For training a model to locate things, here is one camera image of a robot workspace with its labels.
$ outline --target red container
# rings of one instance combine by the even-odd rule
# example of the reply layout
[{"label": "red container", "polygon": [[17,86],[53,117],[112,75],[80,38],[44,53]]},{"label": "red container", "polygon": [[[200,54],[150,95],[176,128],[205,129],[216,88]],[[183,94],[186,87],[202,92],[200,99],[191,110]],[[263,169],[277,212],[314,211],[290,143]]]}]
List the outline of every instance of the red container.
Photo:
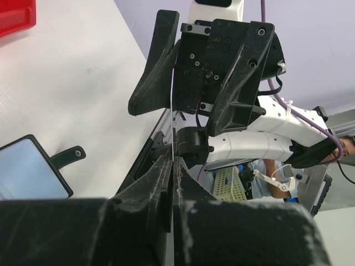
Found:
[{"label": "red container", "polygon": [[0,38],[36,24],[36,0],[0,0]]}]

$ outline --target yellow basket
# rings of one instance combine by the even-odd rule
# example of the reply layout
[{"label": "yellow basket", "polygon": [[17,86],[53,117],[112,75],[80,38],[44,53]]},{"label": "yellow basket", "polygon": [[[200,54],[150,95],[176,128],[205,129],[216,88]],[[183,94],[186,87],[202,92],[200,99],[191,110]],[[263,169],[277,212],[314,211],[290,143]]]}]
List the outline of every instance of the yellow basket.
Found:
[{"label": "yellow basket", "polygon": [[[233,178],[229,178],[229,181],[232,182],[226,185],[226,179],[229,176],[233,176]],[[221,201],[234,202],[247,200],[243,184],[239,179],[237,167],[234,166],[217,171],[215,185],[213,188],[213,195]]]}]

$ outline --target purple cable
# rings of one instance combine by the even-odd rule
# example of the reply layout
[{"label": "purple cable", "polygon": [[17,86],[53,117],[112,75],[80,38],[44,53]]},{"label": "purple cable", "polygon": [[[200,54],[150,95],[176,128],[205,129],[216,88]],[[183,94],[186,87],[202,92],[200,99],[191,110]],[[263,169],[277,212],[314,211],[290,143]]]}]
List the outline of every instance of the purple cable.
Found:
[{"label": "purple cable", "polygon": [[200,169],[200,172],[199,172],[199,175],[197,176],[197,181],[199,182],[201,177],[202,177],[202,173],[205,171],[205,168],[206,168],[206,165],[207,165],[207,162],[204,163],[204,165],[202,165],[201,169]]},{"label": "purple cable", "polygon": [[[265,0],[261,0],[261,21],[265,22],[266,21],[266,8],[265,8]],[[268,79],[267,80],[268,85],[270,87],[271,90],[275,90],[275,87],[273,86],[272,80]],[[287,109],[287,104],[280,98],[280,96],[278,94],[274,94],[273,95],[275,97],[275,99],[278,101],[278,103],[284,108]],[[303,115],[301,115],[300,113],[296,112],[294,109],[291,109],[291,113],[298,117],[299,119],[303,120],[304,122],[310,124],[311,126],[313,126],[315,129],[319,130],[321,133],[325,134],[329,139],[331,139],[338,148],[338,156],[327,161],[327,162],[321,162],[320,165],[327,165],[329,163],[332,162],[336,162],[338,160],[340,160],[340,158],[342,157],[343,154],[343,147],[341,145],[341,143],[339,142],[339,140],[334,137],[332,134],[330,134],[327,130],[321,128],[320,126],[318,126],[316,123],[314,123],[313,121],[309,120],[308,118],[304,117]]]}]

